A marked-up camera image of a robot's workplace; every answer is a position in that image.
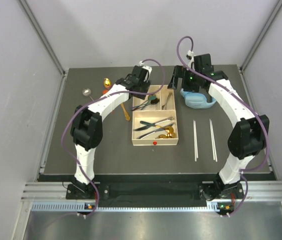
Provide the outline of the rose copper spoon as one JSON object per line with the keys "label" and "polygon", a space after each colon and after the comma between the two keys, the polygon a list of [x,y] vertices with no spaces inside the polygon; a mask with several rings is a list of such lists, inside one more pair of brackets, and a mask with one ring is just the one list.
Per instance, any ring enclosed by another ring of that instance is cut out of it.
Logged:
{"label": "rose copper spoon", "polygon": [[155,100],[156,98],[157,98],[157,97],[156,97],[155,95],[149,95],[146,101],[144,101],[144,102],[141,103],[140,105],[135,106],[134,108],[139,108],[139,107],[141,107],[141,106],[144,106],[144,105],[150,103],[152,100]]}

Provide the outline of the silver round ladle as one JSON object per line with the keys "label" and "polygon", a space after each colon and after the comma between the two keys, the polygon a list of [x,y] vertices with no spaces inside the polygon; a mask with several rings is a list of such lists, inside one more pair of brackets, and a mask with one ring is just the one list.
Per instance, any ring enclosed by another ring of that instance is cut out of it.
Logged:
{"label": "silver round ladle", "polygon": [[92,98],[92,91],[91,91],[89,88],[85,88],[85,89],[82,91],[82,95],[83,95],[84,97],[90,98],[91,101],[94,101],[94,99]]}

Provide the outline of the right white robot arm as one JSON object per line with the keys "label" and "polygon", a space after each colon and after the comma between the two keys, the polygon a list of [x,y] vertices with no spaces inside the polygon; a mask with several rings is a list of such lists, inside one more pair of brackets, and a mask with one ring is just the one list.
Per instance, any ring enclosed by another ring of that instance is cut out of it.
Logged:
{"label": "right white robot arm", "polygon": [[226,198],[237,188],[240,171],[266,147],[265,134],[269,131],[270,120],[266,115],[253,115],[227,75],[214,69],[210,54],[194,55],[190,50],[186,57],[188,65],[174,67],[168,88],[176,89],[181,80],[180,93],[188,107],[208,109],[218,103],[233,126],[224,167],[217,173],[212,189],[203,189],[208,200],[216,196]]}

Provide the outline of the aluminium frame post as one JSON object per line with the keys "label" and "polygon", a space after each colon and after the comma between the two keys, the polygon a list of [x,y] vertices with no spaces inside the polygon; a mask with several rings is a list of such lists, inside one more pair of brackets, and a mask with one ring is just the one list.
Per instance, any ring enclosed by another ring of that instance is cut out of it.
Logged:
{"label": "aluminium frame post", "polygon": [[262,26],[259,34],[257,35],[252,47],[248,51],[248,54],[245,57],[242,65],[239,67],[239,72],[241,74],[243,74],[245,70],[248,68],[251,60],[253,59],[254,55],[256,54],[258,48],[261,46],[263,40],[265,39],[267,33],[271,29],[274,21],[278,17],[281,10],[282,10],[282,0],[277,0],[273,9],[270,11],[269,16],[266,18],[266,21],[264,25]]}
{"label": "aluminium frame post", "polygon": [[43,44],[43,47],[45,48],[46,52],[48,53],[49,57],[51,58],[53,64],[55,65],[58,72],[61,74],[61,76],[64,76],[66,74],[65,69],[62,67],[61,62],[59,61],[55,51],[53,50],[46,34],[44,33],[39,21],[37,20],[33,10],[31,9],[29,3],[26,0],[17,0],[17,3],[23,10],[24,14],[26,15],[28,21],[30,22],[31,26],[34,29],[34,32],[38,36],[40,42]]}

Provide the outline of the light blue headphones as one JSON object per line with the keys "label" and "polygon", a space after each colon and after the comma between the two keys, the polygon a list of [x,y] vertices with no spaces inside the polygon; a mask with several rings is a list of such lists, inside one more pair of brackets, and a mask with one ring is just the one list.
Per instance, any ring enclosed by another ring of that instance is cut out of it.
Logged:
{"label": "light blue headphones", "polygon": [[184,98],[185,105],[192,109],[209,109],[217,102],[215,98],[211,98],[208,102],[207,97],[199,92],[184,91],[182,88],[180,94]]}

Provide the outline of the teal silicone spoon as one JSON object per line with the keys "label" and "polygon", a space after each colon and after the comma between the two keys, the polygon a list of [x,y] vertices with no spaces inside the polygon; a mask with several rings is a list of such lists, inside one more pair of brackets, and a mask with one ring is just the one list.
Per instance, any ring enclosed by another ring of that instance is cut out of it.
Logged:
{"label": "teal silicone spoon", "polygon": [[160,102],[160,99],[159,98],[156,98],[156,99],[153,99],[151,100],[149,103],[146,103],[142,108],[141,110],[143,110],[145,107],[149,106],[149,105],[156,105],[157,103]]}

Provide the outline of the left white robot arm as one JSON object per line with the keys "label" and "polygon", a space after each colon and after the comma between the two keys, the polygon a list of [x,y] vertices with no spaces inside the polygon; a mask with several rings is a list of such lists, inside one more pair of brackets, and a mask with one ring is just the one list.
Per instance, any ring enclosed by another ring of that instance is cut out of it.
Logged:
{"label": "left white robot arm", "polygon": [[119,105],[132,96],[144,99],[150,87],[150,66],[134,66],[132,73],[115,82],[103,95],[104,99],[92,103],[79,112],[72,122],[70,134],[79,161],[72,184],[83,198],[90,198],[95,187],[90,180],[95,177],[94,159],[96,147],[103,138],[103,120]]}

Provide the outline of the ornate gold spoon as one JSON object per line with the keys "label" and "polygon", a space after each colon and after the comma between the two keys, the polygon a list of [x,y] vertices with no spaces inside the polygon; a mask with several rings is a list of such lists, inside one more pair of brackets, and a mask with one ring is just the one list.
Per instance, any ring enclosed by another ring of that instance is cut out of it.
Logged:
{"label": "ornate gold spoon", "polygon": [[174,138],[174,134],[160,134],[159,136],[156,137],[156,139],[172,139]]}

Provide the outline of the dark teal handled knife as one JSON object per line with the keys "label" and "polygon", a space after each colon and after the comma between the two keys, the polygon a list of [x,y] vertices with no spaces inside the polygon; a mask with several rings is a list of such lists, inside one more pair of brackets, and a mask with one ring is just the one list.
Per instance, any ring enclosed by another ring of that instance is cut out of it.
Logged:
{"label": "dark teal handled knife", "polygon": [[149,129],[150,127],[153,127],[153,123],[149,123],[149,122],[145,122],[145,121],[141,121],[142,124],[144,124],[144,126],[142,127],[139,127],[139,128],[135,128],[133,129],[133,131],[143,131],[143,130],[146,130],[146,129]]}

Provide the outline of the cream divided utensil box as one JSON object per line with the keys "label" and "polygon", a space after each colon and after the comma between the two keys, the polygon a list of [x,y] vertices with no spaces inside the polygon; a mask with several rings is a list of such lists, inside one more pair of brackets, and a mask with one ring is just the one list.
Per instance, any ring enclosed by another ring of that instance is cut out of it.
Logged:
{"label": "cream divided utensil box", "polygon": [[133,146],[176,146],[179,141],[175,94],[167,85],[151,85],[154,100],[132,98]]}

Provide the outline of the plain gold spoon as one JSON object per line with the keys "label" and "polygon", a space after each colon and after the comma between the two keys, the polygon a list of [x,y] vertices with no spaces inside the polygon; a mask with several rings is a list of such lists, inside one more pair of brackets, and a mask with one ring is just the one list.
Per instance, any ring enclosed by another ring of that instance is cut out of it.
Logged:
{"label": "plain gold spoon", "polygon": [[167,138],[175,138],[176,137],[176,133],[175,133],[173,127],[168,126],[168,127],[165,128],[165,131],[166,131]]}

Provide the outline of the left aluminium frame post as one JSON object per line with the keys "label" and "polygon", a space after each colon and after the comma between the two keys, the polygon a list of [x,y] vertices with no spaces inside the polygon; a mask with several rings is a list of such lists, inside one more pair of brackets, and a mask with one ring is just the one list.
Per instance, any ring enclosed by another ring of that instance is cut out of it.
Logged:
{"label": "left aluminium frame post", "polygon": [[58,72],[61,74],[61,76],[64,76],[66,74],[65,69],[62,67],[61,62],[59,61],[55,51],[53,50],[46,34],[44,33],[39,21],[37,20],[33,10],[31,9],[29,3],[26,0],[17,0],[17,3],[23,10],[24,14],[26,15],[28,21],[30,22],[31,26],[34,29],[34,32],[38,36],[40,42],[43,44],[43,47],[45,48],[46,52],[48,53],[49,57],[51,58],[53,64],[55,65]]}

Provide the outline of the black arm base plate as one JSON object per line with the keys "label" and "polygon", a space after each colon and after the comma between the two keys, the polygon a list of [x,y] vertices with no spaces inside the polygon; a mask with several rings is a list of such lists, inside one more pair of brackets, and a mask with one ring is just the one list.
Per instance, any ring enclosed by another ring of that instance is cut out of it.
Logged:
{"label": "black arm base plate", "polygon": [[96,197],[102,205],[108,205],[110,202],[145,205],[147,202],[173,198],[181,202],[242,197],[240,190],[240,184],[222,191],[213,183],[197,182],[101,182],[82,186],[72,183],[67,187],[66,198],[85,200]]}

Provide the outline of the iridescent blue purple spoon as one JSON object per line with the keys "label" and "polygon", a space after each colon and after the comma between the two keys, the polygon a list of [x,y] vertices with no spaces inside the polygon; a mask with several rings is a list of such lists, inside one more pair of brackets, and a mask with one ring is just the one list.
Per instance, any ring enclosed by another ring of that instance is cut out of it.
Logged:
{"label": "iridescent blue purple spoon", "polygon": [[144,107],[146,107],[147,105],[150,105],[150,104],[151,104],[151,100],[147,100],[140,105],[136,105],[136,106],[131,107],[131,111],[135,111],[137,109],[144,108]]}

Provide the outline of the silver fork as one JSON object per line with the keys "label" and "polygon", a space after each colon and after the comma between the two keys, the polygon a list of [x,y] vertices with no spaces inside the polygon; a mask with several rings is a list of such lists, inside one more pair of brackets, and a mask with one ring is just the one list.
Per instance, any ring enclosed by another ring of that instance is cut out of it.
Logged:
{"label": "silver fork", "polygon": [[166,109],[167,109],[167,105],[168,105],[168,102],[169,102],[171,96],[172,96],[172,93],[170,92],[170,93],[167,95],[167,98],[166,98],[165,103],[164,103],[164,104],[162,105],[162,107],[161,107],[162,110],[166,110]]}

